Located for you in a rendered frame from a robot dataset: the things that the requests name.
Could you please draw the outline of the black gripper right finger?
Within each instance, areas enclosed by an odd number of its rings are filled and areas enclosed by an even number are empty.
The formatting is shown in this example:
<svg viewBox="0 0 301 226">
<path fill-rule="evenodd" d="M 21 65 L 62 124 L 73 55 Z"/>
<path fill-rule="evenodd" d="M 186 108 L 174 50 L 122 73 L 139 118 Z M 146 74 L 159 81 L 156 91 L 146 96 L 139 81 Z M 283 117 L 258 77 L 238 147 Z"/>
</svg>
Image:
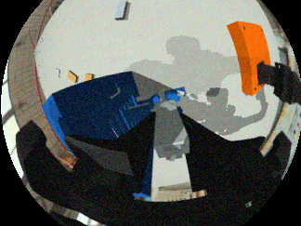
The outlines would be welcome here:
<svg viewBox="0 0 301 226">
<path fill-rule="evenodd" d="M 224 174 L 232 163 L 264 144 L 264 137 L 228 141 L 186 114 L 179 116 L 189 137 L 190 152 L 185 153 L 185 161 L 188 162 L 192 193 L 205 190 L 205 186 Z"/>
</svg>

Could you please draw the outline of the blue slatted panel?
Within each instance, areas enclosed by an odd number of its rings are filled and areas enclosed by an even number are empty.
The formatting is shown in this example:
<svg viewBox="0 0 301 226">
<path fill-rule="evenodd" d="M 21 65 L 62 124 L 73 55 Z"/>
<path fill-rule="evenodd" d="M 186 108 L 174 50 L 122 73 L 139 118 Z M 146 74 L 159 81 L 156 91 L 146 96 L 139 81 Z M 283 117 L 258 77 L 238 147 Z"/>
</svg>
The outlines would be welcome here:
<svg viewBox="0 0 301 226">
<path fill-rule="evenodd" d="M 188 132 L 179 116 L 183 110 L 176 104 L 180 97 L 185 97 L 183 86 L 139 96 L 132 72 L 112 73 L 67 86 L 56 94 L 52 92 L 42 107 L 48 123 L 71 153 L 65 142 L 67 135 L 114 140 L 135 128 L 147 114 L 155 111 L 154 137 L 145 179 L 140 194 L 133 193 L 135 196 L 151 198 L 154 148 L 159 158 L 165 157 L 165 161 L 173 162 L 183 157 L 183 153 L 190 152 Z M 174 101 L 169 103 L 169 100 Z"/>
</svg>

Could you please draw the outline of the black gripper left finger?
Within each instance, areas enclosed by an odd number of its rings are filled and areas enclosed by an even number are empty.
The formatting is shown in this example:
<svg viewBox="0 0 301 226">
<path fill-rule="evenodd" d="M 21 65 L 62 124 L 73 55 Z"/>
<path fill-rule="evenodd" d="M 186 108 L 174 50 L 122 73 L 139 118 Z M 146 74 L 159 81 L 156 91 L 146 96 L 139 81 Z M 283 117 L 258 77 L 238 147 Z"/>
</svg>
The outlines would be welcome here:
<svg viewBox="0 0 301 226">
<path fill-rule="evenodd" d="M 77 160 L 81 158 L 91 165 L 122 172 L 130 182 L 133 193 L 140 194 L 150 160 L 154 126 L 155 111 L 151 111 L 135 128 L 117 139 L 91 139 L 70 134 L 65 137 L 65 142 Z"/>
</svg>

